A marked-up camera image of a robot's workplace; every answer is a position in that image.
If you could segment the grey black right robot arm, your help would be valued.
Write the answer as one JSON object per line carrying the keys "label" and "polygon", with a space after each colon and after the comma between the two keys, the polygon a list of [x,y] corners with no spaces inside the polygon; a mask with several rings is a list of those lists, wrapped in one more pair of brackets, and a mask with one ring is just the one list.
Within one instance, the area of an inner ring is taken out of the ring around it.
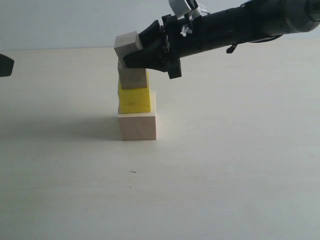
{"label": "grey black right robot arm", "polygon": [[181,58],[226,47],[231,54],[245,43],[265,43],[307,33],[320,24],[317,0],[249,0],[209,13],[195,0],[172,0],[174,15],[154,21],[138,36],[142,49],[124,56],[130,69],[152,69],[170,79],[182,75]]}

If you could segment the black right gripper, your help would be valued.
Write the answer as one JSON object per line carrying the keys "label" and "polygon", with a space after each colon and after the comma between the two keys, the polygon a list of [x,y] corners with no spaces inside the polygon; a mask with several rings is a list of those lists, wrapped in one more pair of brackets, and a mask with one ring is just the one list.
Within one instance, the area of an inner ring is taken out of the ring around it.
{"label": "black right gripper", "polygon": [[228,46],[231,54],[237,45],[253,36],[252,18],[245,7],[235,7],[193,20],[162,17],[168,42],[169,62],[163,50],[163,31],[158,20],[138,34],[143,49],[123,57],[129,69],[152,69],[168,72],[170,79],[182,76],[180,59]]}

